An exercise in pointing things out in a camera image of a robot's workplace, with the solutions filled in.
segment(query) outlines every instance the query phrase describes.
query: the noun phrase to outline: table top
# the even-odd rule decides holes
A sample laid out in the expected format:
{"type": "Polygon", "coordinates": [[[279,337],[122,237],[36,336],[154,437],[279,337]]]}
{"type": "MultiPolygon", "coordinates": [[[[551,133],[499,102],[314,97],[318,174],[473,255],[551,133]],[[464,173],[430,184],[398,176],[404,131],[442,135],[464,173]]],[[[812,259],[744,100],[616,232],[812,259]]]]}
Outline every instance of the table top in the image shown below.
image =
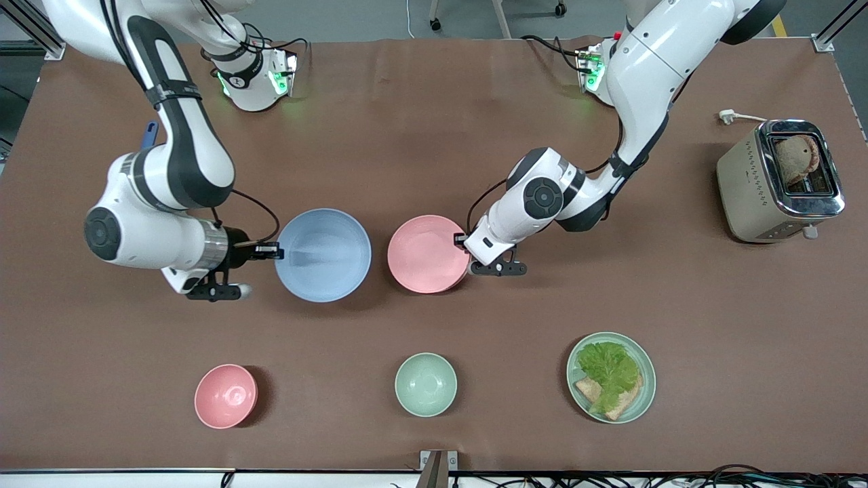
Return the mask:
{"type": "MultiPolygon", "coordinates": [[[[68,51],[46,63],[0,181],[3,468],[385,469],[448,448],[476,470],[868,470],[868,148],[832,56],[808,40],[721,45],[607,221],[526,240],[525,277],[468,277],[438,296],[390,276],[391,233],[421,214],[463,221],[531,148],[597,166],[615,112],[580,93],[556,53],[519,41],[316,44],[300,98],[258,114],[220,95],[197,51],[182,48],[236,188],[284,222],[352,214],[371,236],[371,272],[348,298],[313,304],[273,263],[248,263],[233,279],[252,299],[208,304],[174,295],[158,271],[100,262],[83,217],[155,114],[124,68],[68,51]],[[714,167],[754,126],[720,125],[727,108],[824,131],[847,209],[817,241],[728,236],[714,167]],[[588,418],[565,382],[572,346],[604,330],[656,368],[654,403],[630,424],[588,418]],[[432,419],[394,394],[398,366],[422,351],[459,378],[432,419]],[[252,367],[261,402],[247,426],[215,431],[193,393],[223,363],[252,367]]],[[[237,197],[220,217],[270,230],[237,197]]]]}

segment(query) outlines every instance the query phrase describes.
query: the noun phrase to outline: silver toaster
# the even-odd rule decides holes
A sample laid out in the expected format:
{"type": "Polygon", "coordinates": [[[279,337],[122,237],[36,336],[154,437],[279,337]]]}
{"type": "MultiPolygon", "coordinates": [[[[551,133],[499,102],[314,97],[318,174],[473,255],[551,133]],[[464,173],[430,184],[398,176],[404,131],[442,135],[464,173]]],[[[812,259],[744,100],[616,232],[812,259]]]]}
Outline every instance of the silver toaster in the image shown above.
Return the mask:
{"type": "Polygon", "coordinates": [[[817,225],[844,210],[838,170],[810,122],[763,122],[720,158],[717,180],[729,227],[744,242],[778,242],[799,233],[816,239],[817,225]],[[785,181],[778,143],[796,135],[816,143],[819,165],[799,181],[785,181]]]}

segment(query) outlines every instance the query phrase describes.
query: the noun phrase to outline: white power cord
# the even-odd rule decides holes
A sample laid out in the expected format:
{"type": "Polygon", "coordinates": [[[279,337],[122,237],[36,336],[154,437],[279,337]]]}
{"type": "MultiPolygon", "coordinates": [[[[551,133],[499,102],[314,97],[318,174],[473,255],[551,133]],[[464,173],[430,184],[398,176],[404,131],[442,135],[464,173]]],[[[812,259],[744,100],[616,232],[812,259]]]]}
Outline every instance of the white power cord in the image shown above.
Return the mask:
{"type": "Polygon", "coordinates": [[[757,122],[768,122],[767,119],[762,117],[754,117],[753,115],[743,115],[735,113],[733,109],[721,110],[717,115],[724,123],[724,125],[730,125],[735,121],[735,119],[745,119],[749,121],[757,121],[757,122]]]}
{"type": "Polygon", "coordinates": [[[410,0],[407,0],[407,34],[410,34],[411,39],[416,38],[416,36],[413,36],[413,33],[410,30],[410,0]]]}

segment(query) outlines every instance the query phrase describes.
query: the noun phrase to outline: pink plate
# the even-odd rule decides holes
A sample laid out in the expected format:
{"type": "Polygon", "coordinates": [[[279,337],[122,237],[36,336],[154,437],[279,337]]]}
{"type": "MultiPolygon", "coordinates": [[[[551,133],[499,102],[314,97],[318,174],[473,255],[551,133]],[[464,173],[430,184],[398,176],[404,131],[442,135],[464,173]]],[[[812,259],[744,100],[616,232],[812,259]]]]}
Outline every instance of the pink plate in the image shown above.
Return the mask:
{"type": "Polygon", "coordinates": [[[242,366],[217,366],[199,382],[194,403],[202,424],[213,429],[234,427],[256,405],[256,381],[242,366]]]}
{"type": "Polygon", "coordinates": [[[454,287],[467,273],[470,255],[453,244],[463,230],[440,215],[407,221],[389,242],[389,269],[398,283],[416,293],[454,287]]]}

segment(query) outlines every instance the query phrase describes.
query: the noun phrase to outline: green plate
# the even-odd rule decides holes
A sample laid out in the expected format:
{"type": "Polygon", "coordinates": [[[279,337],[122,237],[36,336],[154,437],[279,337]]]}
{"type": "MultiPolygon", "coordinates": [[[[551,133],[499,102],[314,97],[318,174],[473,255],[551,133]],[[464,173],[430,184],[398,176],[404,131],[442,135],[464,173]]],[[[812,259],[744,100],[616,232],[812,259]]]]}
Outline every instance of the green plate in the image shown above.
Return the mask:
{"type": "Polygon", "coordinates": [[[575,402],[582,408],[582,410],[594,419],[606,424],[626,424],[627,422],[632,422],[641,417],[642,414],[651,406],[651,402],[654,401],[654,393],[657,391],[657,376],[654,374],[654,365],[651,364],[651,358],[648,357],[648,353],[646,353],[645,350],[632,339],[619,333],[598,332],[590,334],[580,340],[579,343],[573,347],[573,352],[570,353],[569,358],[567,358],[567,386],[569,392],[573,395],[575,402]],[[607,419],[602,413],[591,413],[591,401],[585,398],[585,396],[579,392],[578,388],[575,387],[577,381],[588,376],[579,367],[577,360],[579,351],[581,351],[587,344],[595,344],[597,342],[614,342],[615,344],[624,346],[627,349],[627,354],[630,358],[632,358],[633,361],[636,361],[636,365],[639,367],[639,373],[641,373],[644,380],[642,388],[640,388],[639,394],[636,396],[636,400],[634,400],[633,403],[627,407],[627,410],[625,410],[624,413],[614,422],[607,419]]]}
{"type": "Polygon", "coordinates": [[[398,402],[417,417],[434,417],[446,411],[458,393],[458,377],[449,361],[435,353],[411,356],[395,375],[398,402]]]}

